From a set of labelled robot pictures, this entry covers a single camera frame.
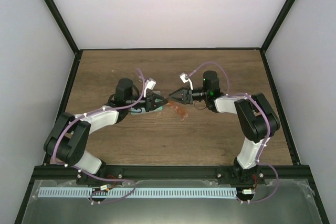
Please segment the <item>pink transparent sunglasses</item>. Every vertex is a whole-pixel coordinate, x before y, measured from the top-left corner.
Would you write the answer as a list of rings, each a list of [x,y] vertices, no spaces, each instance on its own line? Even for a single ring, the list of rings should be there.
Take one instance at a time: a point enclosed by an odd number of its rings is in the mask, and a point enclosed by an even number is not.
[[[175,113],[180,117],[181,121],[184,121],[188,117],[187,110],[181,104],[168,100],[166,105],[169,108],[174,109]]]

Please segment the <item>grey glasses case green inside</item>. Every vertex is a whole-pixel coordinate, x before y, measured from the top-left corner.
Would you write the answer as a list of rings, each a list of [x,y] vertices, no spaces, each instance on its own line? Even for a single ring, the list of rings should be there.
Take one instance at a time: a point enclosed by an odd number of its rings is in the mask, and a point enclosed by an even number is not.
[[[150,91],[145,98],[142,98],[136,106],[130,109],[130,113],[132,115],[140,115],[161,111],[166,103],[167,99],[161,96],[161,91]]]

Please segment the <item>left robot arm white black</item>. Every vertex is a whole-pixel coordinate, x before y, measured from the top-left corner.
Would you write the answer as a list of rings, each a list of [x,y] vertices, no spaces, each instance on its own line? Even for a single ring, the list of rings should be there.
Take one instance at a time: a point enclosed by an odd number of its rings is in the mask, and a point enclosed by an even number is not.
[[[51,155],[54,163],[84,170],[95,184],[102,184],[107,178],[107,170],[102,167],[101,159],[86,151],[89,135],[120,123],[131,110],[151,112],[166,105],[168,99],[153,91],[155,85],[156,82],[149,78],[140,92],[131,79],[123,78],[101,108],[77,115],[62,113],[44,143],[44,151]]]

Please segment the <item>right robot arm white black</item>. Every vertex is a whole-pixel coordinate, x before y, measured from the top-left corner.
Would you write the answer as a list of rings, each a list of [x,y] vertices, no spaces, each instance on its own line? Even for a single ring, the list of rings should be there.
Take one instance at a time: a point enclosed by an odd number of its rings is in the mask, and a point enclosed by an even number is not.
[[[180,78],[189,86],[181,87],[169,94],[169,99],[181,104],[204,101],[206,108],[214,113],[230,113],[238,117],[244,142],[240,153],[234,159],[233,178],[244,184],[255,175],[261,153],[267,142],[280,129],[280,120],[263,93],[247,95],[225,94],[220,89],[216,71],[203,73],[203,84],[193,88],[189,76]]]

